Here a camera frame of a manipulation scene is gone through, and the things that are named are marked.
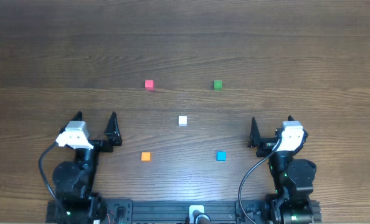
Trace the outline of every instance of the wooden table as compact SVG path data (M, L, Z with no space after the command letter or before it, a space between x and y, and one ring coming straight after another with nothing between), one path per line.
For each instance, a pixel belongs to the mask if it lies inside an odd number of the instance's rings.
M323 221L370 222L370 0L0 0L0 222L44 221L37 160L78 110L92 139L117 112L95 190L134 200L235 200L252 117L270 137L292 114ZM273 191L264 165L243 195Z

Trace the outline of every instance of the cube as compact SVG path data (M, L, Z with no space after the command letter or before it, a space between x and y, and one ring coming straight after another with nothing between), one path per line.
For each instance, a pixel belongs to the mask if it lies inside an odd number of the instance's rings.
M153 80L145 80L145 89L146 90L154 90L154 81Z
M151 153L150 152L142 152L141 161L150 161L150 160L151 160Z
M222 90L222 80L214 80L214 90Z
M218 151L217 152L217 161L225 161L227 160L227 152Z
M187 125L186 116L178 116L178 125L180 125L180 126L186 126Z

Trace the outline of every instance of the wooden tabletop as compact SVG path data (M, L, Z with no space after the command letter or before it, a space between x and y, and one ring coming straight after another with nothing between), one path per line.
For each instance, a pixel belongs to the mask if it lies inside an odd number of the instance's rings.
M44 222L37 160L78 110L92 139L117 112L94 189L133 200L236 200L252 117L272 137L291 114L323 221L370 222L370 0L0 0L0 222ZM243 196L273 191L264 164Z

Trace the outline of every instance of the pink cube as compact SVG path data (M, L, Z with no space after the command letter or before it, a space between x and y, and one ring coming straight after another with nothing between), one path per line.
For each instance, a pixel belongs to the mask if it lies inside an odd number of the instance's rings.
M154 81L153 80L145 80L145 89L146 90L154 90Z

